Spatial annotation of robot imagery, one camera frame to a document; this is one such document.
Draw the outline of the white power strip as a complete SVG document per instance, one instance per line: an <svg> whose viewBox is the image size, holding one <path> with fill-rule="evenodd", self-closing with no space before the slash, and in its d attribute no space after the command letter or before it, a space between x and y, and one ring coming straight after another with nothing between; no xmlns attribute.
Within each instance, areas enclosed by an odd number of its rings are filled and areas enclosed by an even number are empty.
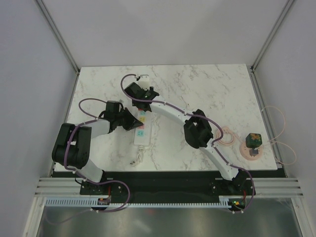
<svg viewBox="0 0 316 237"><path fill-rule="evenodd" d="M143 123L143 125L135 129L134 145L147 147L150 145L150 142L151 142L151 133L152 133L151 112L138 110L136 117L139 121Z"/></svg>

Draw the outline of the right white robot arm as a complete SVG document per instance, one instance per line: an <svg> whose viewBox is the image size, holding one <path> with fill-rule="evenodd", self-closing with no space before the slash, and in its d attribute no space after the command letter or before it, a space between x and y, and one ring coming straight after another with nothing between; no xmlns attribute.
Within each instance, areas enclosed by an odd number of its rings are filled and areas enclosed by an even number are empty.
<svg viewBox="0 0 316 237"><path fill-rule="evenodd" d="M199 149L212 161L222 178L227 180L227 191L235 195L243 190L244 183L240 179L242 169L233 165L215 146L215 142L218 140L214 138L210 124L216 123L207 118L202 110L186 112L167 102L152 87L144 90L135 82L122 91L132 100L132 105L138 109L163 115L175 123L183 125L187 144Z"/></svg>

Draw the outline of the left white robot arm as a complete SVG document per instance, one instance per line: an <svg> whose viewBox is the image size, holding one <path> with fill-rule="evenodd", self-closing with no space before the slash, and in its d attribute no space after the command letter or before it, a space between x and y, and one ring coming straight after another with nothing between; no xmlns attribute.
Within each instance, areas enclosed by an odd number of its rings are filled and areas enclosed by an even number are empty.
<svg viewBox="0 0 316 237"><path fill-rule="evenodd" d="M144 125L121 102L107 101L105 104L105 110L93 120L77 125L63 123L52 151L55 163L87 179L97 194L104 194L108 190L108 181L105 171L89 158L91 140L110 134L117 127L130 131Z"/></svg>

